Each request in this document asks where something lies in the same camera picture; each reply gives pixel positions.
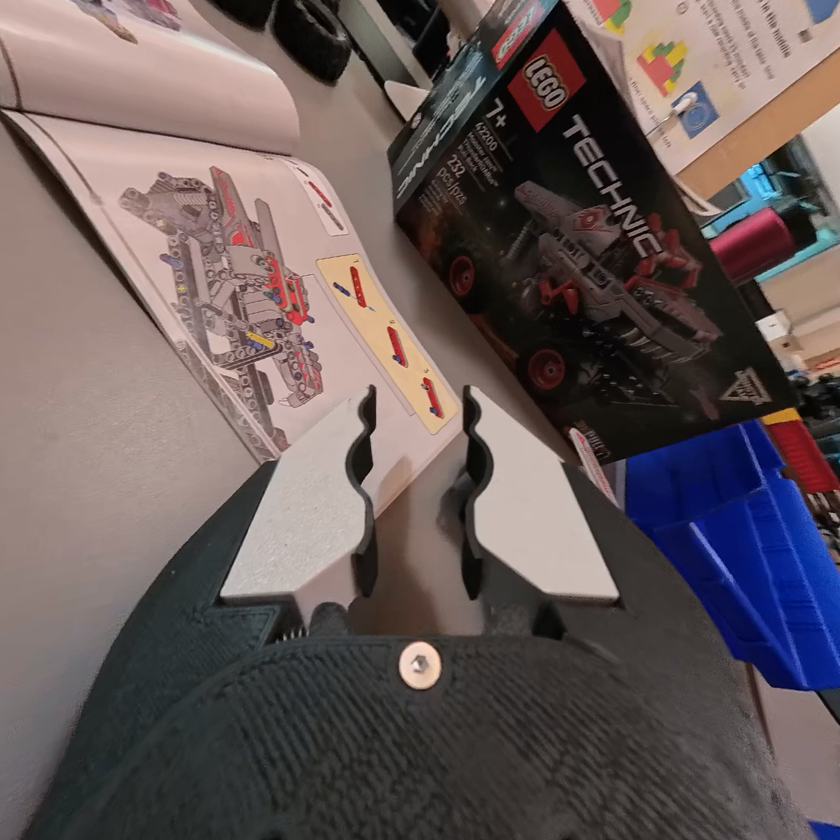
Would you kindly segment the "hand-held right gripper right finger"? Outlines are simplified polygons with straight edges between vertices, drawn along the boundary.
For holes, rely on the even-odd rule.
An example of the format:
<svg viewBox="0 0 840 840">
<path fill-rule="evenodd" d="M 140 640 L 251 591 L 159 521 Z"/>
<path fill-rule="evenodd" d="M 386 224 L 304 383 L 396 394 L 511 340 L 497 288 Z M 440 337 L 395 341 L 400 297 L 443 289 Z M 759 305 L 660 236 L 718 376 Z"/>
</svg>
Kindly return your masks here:
<svg viewBox="0 0 840 840">
<path fill-rule="evenodd" d="M 518 587 L 562 602 L 619 603 L 561 457 L 473 385 L 463 391 L 463 421 L 469 599 Z"/>
</svg>

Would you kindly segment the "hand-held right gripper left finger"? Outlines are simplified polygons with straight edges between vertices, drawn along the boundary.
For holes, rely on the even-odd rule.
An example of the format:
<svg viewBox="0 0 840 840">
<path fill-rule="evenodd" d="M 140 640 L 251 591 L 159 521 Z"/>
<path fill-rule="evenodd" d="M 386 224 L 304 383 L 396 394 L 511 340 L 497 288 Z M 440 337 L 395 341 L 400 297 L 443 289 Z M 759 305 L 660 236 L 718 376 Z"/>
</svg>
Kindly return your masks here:
<svg viewBox="0 0 840 840">
<path fill-rule="evenodd" d="M 373 468 L 376 389 L 342 400 L 276 463 L 219 596 L 230 605 L 349 607 L 378 575 Z"/>
</svg>

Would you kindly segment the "grey desk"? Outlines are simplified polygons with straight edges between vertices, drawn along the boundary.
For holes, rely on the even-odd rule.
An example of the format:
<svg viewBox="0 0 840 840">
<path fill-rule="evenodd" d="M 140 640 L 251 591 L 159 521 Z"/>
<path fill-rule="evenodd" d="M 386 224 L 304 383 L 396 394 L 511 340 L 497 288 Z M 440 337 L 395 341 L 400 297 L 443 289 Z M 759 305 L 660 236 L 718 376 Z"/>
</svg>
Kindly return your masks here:
<svg viewBox="0 0 840 840">
<path fill-rule="evenodd" d="M 286 83 L 301 156 L 331 181 L 369 264 L 439 370 L 563 459 L 523 394 L 394 225 L 402 122 L 354 56 L 321 84 L 272 34 L 195 10 Z M 256 462 L 180 362 L 65 188 L 2 127 L 2 838 L 20 838 L 126 617 Z"/>
</svg>

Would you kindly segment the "blue plastic bin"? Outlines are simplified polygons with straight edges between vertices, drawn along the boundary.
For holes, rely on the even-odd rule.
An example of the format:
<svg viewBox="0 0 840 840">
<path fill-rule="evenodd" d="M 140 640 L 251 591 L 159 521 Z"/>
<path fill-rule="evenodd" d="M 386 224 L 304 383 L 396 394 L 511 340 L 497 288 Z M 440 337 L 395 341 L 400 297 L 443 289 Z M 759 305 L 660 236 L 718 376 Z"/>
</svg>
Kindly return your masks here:
<svg viewBox="0 0 840 840">
<path fill-rule="evenodd" d="M 627 516 L 736 659 L 776 688 L 839 687 L 838 569 L 758 421 L 626 461 Z"/>
</svg>

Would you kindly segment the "black toy set box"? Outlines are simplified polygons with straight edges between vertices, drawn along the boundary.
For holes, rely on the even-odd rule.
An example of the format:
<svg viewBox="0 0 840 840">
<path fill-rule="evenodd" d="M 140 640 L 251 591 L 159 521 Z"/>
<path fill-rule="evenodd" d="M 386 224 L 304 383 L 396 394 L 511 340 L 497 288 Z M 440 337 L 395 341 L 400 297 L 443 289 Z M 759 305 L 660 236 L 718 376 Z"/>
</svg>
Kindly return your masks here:
<svg viewBox="0 0 840 840">
<path fill-rule="evenodd" d="M 398 226 L 600 463 L 795 404 L 562 2 L 495 2 L 388 160 Z"/>
</svg>

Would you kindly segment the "red bin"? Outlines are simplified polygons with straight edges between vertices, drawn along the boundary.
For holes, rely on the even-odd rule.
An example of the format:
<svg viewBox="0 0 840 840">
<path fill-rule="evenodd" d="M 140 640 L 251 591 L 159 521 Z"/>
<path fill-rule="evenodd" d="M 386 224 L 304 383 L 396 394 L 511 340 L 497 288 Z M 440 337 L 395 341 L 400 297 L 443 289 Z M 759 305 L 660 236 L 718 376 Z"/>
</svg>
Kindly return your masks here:
<svg viewBox="0 0 840 840">
<path fill-rule="evenodd" d="M 839 491 L 838 477 L 796 409 L 763 416 L 761 423 L 802 493 L 814 496 Z"/>
</svg>

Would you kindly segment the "maroon cylinder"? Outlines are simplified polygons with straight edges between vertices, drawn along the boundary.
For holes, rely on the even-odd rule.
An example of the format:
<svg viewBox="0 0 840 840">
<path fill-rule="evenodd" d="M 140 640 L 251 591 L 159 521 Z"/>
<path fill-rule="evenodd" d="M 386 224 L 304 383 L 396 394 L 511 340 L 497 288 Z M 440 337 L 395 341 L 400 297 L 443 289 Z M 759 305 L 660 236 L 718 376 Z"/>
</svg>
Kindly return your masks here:
<svg viewBox="0 0 840 840">
<path fill-rule="evenodd" d="M 709 246 L 736 287 L 793 256 L 795 226 L 784 215 L 765 207 L 728 227 L 711 239 Z"/>
</svg>

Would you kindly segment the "brown board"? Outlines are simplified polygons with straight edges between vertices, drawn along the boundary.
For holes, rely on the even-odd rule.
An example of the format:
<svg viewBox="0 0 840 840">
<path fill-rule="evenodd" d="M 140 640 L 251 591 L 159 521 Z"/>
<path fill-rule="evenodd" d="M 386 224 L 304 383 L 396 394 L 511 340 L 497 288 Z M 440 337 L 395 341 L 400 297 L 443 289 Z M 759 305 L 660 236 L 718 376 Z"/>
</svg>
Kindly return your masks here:
<svg viewBox="0 0 840 840">
<path fill-rule="evenodd" d="M 784 89 L 678 173 L 694 193 L 711 198 L 839 103 L 839 51 Z"/>
</svg>

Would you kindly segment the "open instruction booklet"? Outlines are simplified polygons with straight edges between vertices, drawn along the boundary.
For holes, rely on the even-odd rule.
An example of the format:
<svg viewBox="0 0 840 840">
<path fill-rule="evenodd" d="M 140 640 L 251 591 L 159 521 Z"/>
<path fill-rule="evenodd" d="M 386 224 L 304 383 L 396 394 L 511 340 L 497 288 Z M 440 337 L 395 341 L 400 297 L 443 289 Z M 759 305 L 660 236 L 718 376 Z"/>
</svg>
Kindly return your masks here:
<svg viewBox="0 0 840 840">
<path fill-rule="evenodd" d="M 2 2 L 1 24 L 3 116 L 255 457 L 367 385 L 378 467 L 414 475 L 447 446 L 452 392 L 296 155 L 272 69 L 188 2 Z"/>
</svg>

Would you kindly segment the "wall poster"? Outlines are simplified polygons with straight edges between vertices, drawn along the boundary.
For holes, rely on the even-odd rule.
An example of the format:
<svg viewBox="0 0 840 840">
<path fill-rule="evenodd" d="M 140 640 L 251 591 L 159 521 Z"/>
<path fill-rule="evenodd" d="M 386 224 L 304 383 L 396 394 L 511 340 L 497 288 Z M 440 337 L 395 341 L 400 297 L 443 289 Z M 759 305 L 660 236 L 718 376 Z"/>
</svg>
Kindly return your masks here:
<svg viewBox="0 0 840 840">
<path fill-rule="evenodd" d="M 676 174 L 839 44 L 838 1 L 577 1 L 576 21 L 624 84 Z"/>
</svg>

